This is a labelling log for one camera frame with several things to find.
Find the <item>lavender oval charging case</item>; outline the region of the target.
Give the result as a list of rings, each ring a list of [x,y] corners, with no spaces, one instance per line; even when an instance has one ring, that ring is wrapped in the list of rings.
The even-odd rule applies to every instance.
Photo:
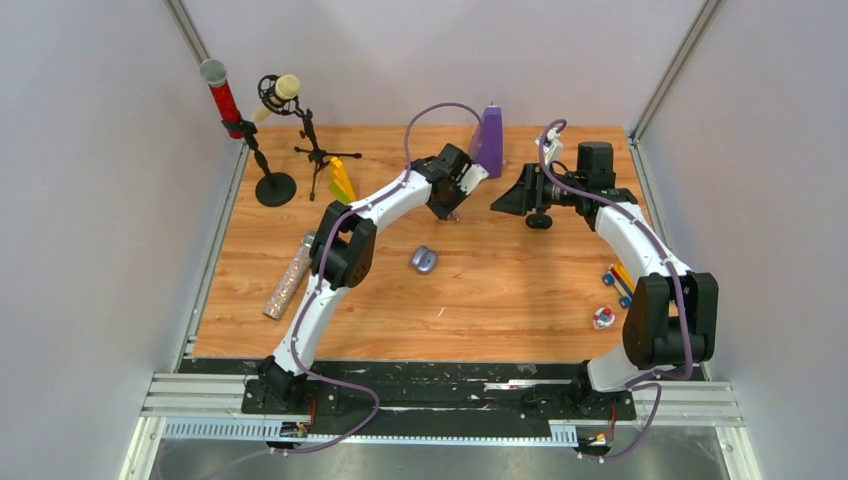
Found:
[[[433,272],[438,263],[438,255],[425,245],[420,245],[410,259],[411,267],[419,274],[427,275]]]

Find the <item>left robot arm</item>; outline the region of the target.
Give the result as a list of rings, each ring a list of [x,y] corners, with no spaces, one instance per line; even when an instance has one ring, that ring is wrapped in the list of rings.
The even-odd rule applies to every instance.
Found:
[[[317,346],[341,301],[370,272],[378,235],[421,206],[447,220],[487,178],[485,168],[448,143],[436,156],[408,162],[370,196],[327,206],[310,247],[304,298],[283,340],[257,370],[271,404],[283,413],[304,405]]]

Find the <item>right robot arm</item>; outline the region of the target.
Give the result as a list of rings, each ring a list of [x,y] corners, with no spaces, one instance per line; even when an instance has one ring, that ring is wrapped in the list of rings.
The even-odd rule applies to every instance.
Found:
[[[490,206],[524,218],[530,228],[552,221],[547,210],[572,207],[615,252],[634,283],[622,341],[584,362],[571,403],[596,417],[611,393],[656,377],[687,380],[715,352],[719,286],[707,272],[679,260],[646,223],[635,196],[615,185],[614,149],[606,142],[579,144],[575,169],[556,174],[550,163],[527,163],[516,183]]]

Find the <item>black earbud charging case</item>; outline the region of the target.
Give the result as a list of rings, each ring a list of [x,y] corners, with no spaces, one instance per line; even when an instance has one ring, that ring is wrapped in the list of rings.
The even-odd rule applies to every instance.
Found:
[[[531,229],[546,230],[552,227],[553,220],[547,214],[531,214],[526,217],[525,224]]]

